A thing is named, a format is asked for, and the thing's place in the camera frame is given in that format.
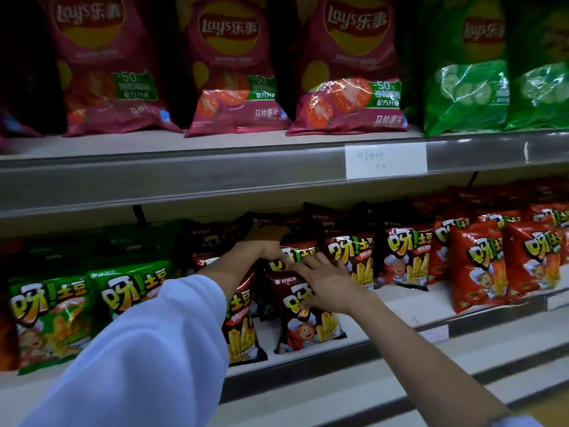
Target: white paper label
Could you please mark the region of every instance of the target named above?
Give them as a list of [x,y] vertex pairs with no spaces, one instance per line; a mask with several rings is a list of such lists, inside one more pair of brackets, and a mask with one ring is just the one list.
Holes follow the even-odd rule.
[[427,173],[427,143],[402,142],[344,146],[346,179]]
[[561,294],[551,295],[547,297],[547,309],[564,307],[569,304],[569,290],[561,292]]
[[448,325],[442,325],[430,330],[421,331],[421,334],[428,342],[437,343],[448,340]]

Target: green chip bag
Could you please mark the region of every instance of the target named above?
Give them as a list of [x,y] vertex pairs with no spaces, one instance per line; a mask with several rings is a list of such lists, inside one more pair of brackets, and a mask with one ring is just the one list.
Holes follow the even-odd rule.
[[569,3],[507,4],[512,101],[506,128],[569,128]]
[[166,280],[178,277],[172,261],[157,261],[91,271],[87,280],[97,288],[115,320],[135,304],[156,297]]
[[425,135],[503,128],[510,89],[500,0],[440,0],[428,8]]
[[17,277],[8,282],[17,321],[20,375],[71,360],[89,344],[96,292],[83,274]]

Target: right hand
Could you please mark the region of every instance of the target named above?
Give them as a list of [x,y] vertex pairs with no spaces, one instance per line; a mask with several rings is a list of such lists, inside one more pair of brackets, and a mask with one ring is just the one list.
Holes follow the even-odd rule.
[[313,297],[302,301],[303,309],[317,307],[351,316],[359,300],[372,294],[354,282],[344,264],[337,261],[332,265],[320,251],[305,256],[302,262],[293,264],[291,270],[304,277],[314,291]]

